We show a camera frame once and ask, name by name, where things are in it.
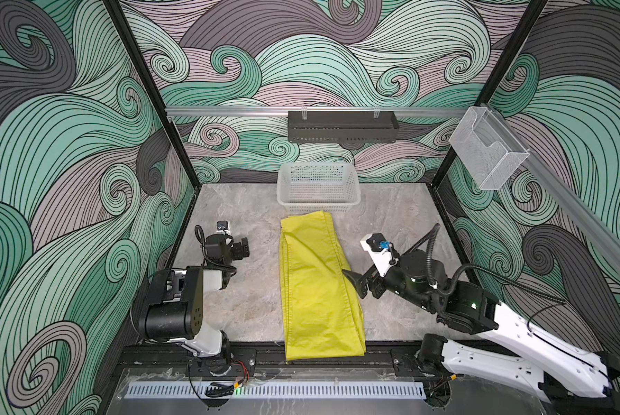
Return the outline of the yellow-green long pants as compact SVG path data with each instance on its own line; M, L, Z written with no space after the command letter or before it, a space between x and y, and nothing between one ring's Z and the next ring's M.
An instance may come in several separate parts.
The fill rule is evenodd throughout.
M286 359L362 356L365 323L328 212L281 220L279 274Z

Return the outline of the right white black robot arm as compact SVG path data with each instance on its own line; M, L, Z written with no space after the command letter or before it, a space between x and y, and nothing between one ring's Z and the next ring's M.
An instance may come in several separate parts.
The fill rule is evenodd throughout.
M496 353L441 335L426 335L417 359L436 373L444 387L453 376L489 380L536 396L557 414L620 414L620 361L609 352L580 349L543 330L479 285L463 281L459 267L448 276L433 258L436 224L407 251L400 253L381 233L369 233L360 245L372 260L363 274L344 271L360 298L391 292L427 313L439 324L475 335L505 349Z

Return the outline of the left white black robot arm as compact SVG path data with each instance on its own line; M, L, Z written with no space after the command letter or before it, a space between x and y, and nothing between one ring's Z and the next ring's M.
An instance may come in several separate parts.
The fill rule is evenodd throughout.
M204 320L204 297L228 287L237 274L233 263L250 256L249 242L236 241L228 221L218 221L216 233L210 235L197 225L194 234L201 248L200 265L153 273L142 303L131 308L129 319L145 342L179 346L199 360L199 369L226 375L233 365L230 341Z

